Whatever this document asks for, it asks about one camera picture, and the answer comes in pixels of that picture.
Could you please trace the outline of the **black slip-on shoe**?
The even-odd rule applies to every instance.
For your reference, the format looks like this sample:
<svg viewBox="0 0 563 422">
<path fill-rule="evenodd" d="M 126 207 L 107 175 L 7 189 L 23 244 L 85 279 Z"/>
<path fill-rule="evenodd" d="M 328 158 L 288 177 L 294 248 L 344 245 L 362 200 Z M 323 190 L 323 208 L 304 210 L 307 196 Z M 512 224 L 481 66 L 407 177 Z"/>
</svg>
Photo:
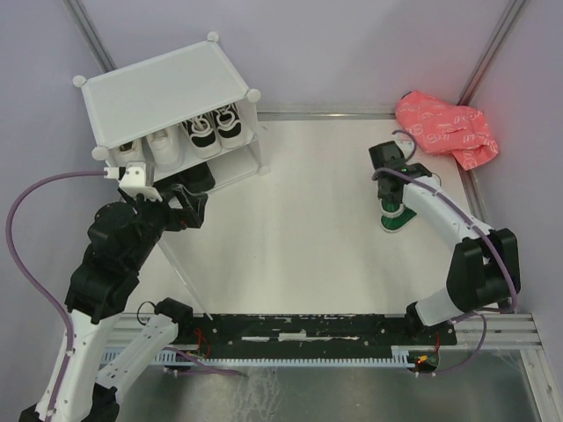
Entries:
<svg viewBox="0 0 563 422">
<path fill-rule="evenodd" d="M 178 178 L 190 193 L 206 193 L 216 186 L 216 180 L 207 163 L 180 172 Z"/>
</svg>

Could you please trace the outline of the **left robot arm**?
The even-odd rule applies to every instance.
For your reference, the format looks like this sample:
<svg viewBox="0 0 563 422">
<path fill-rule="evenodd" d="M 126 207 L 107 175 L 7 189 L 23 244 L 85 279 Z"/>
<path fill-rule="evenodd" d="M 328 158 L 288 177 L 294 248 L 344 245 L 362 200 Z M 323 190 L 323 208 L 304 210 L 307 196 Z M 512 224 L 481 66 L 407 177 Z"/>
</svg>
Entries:
<svg viewBox="0 0 563 422">
<path fill-rule="evenodd" d="M 208 195 L 175 185 L 159 200 L 125 194 L 100 208 L 88 228 L 89 244 L 55 308 L 65 324 L 54 371 L 41 400 L 20 413 L 22 421 L 114 421 L 131 384 L 172 341 L 194 335 L 193 309 L 166 298 L 145 330 L 101 375 L 106 342 L 139 283 L 139 273 L 166 231 L 198 229 Z"/>
</svg>

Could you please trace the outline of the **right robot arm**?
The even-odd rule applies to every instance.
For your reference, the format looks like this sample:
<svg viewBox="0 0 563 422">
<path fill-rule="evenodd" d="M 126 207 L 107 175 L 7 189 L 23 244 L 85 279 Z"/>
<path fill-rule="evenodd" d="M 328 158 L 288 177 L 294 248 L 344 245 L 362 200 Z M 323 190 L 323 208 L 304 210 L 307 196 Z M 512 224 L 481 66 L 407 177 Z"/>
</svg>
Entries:
<svg viewBox="0 0 563 422">
<path fill-rule="evenodd" d="M 449 246 L 452 256 L 444 287 L 411 303 L 403 323 L 407 339 L 423 344 L 439 324 L 478 311 L 514 309 L 521 291 L 517 238 L 466 213 L 423 164 L 408 162 L 394 141 L 369 148 L 382 228 L 394 233 L 420 217 Z"/>
</svg>

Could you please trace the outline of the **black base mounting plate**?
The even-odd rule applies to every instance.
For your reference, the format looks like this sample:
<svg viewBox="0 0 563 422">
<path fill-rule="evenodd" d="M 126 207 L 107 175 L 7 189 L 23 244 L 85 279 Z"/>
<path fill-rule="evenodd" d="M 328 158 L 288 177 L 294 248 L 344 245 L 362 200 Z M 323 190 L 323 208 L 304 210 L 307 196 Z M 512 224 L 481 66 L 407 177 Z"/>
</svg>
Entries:
<svg viewBox="0 0 563 422">
<path fill-rule="evenodd" d="M 227 353 L 243 357 L 320 354 L 313 350 L 365 356 L 367 351 L 394 346 L 409 349 L 454 346 L 457 337 L 455 330 L 445 323 L 415 330 L 405 316 L 214 314 L 193 317 L 172 343 L 200 346 L 203 355 L 209 358 Z"/>
</svg>

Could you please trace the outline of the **green canvas sneaker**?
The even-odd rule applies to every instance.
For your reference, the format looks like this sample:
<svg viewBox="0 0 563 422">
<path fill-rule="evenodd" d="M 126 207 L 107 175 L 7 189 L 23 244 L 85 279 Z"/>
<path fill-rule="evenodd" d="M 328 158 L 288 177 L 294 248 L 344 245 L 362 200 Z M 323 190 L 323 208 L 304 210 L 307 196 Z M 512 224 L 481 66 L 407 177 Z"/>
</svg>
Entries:
<svg viewBox="0 0 563 422">
<path fill-rule="evenodd" d="M 380 225 L 388 233 L 395 233 L 403 229 L 412 219 L 417 216 L 411 208 L 402 203 L 389 200 L 380 200 Z"/>
<path fill-rule="evenodd" d="M 442 180 L 437 173 L 433 173 L 431 176 L 431 184 L 434 188 L 440 188 L 442 186 Z"/>
</svg>

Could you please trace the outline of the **pink patterned bag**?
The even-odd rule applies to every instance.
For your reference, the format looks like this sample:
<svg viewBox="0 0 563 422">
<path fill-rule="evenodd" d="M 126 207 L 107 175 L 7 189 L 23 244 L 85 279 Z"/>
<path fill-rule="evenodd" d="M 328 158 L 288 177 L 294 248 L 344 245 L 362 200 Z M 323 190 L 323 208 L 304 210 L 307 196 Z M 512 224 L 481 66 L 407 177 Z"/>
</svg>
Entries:
<svg viewBox="0 0 563 422">
<path fill-rule="evenodd" d="M 399 125 L 430 155 L 451 155 L 466 171 L 487 164 L 500 152 L 485 114 L 411 91 L 395 107 Z"/>
</svg>

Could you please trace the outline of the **black white canvas sneaker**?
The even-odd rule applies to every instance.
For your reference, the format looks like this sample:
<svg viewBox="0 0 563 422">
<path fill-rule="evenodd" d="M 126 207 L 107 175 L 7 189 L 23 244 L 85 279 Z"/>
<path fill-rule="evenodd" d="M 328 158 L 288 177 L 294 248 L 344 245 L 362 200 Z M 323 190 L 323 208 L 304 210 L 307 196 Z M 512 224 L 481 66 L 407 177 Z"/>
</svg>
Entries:
<svg viewBox="0 0 563 422">
<path fill-rule="evenodd" d="M 183 121 L 182 127 L 199 158 L 210 158 L 220 153 L 221 146 L 207 113 Z"/>
</svg>

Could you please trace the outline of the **white leather sneaker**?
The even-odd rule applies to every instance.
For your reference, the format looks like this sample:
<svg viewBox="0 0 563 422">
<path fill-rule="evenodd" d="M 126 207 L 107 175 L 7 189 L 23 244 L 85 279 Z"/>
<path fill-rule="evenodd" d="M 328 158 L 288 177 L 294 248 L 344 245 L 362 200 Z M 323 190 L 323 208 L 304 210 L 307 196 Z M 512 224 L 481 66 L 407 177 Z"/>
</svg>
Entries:
<svg viewBox="0 0 563 422">
<path fill-rule="evenodd" d="M 117 167 L 126 167 L 132 162 L 144 162 L 143 142 L 140 138 L 110 149 L 113 164 Z"/>
<path fill-rule="evenodd" d="M 173 171 L 182 164 L 182 150 L 175 126 L 147 134 L 146 141 L 160 171 Z"/>
</svg>

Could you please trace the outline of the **aluminium frame rail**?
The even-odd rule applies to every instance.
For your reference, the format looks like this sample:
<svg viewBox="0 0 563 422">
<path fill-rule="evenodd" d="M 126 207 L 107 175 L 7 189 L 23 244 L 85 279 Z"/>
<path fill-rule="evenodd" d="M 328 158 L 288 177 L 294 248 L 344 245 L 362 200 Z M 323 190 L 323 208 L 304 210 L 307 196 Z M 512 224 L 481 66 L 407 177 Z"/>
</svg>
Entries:
<svg viewBox="0 0 563 422">
<path fill-rule="evenodd" d="M 391 105 L 266 104 L 259 105 L 260 121 L 275 120 L 394 120 Z"/>
</svg>

